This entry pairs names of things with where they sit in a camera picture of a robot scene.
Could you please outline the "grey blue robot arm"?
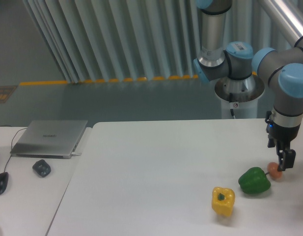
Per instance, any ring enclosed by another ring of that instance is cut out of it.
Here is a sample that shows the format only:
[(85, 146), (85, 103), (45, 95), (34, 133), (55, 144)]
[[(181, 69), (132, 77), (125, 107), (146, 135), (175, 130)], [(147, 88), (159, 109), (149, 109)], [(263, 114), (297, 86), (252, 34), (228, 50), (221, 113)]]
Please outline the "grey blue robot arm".
[(200, 80), (209, 82), (227, 77), (243, 84), (255, 72), (262, 84), (275, 94), (273, 109), (266, 113), (268, 147), (276, 148), (278, 171), (294, 166), (296, 153), (291, 141), (303, 118), (303, 14), (289, 0), (262, 0), (261, 7), (276, 23), (291, 49), (278, 52), (264, 48), (253, 53), (244, 42), (222, 48), (226, 12), (230, 0), (198, 0), (202, 14), (201, 51), (193, 61)]

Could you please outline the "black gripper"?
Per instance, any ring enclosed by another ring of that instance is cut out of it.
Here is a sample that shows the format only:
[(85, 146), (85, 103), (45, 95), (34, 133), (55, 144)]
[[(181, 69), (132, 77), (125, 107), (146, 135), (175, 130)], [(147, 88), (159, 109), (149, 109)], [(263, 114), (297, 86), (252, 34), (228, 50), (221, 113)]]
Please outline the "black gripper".
[(265, 116), (267, 124), (266, 132), (268, 133), (269, 148), (276, 148), (279, 159), (277, 170), (283, 172), (286, 169), (294, 167), (296, 152), (289, 148), (290, 143), (297, 137), (301, 125), (301, 116), (289, 117), (284, 116), (278, 111), (267, 111)]

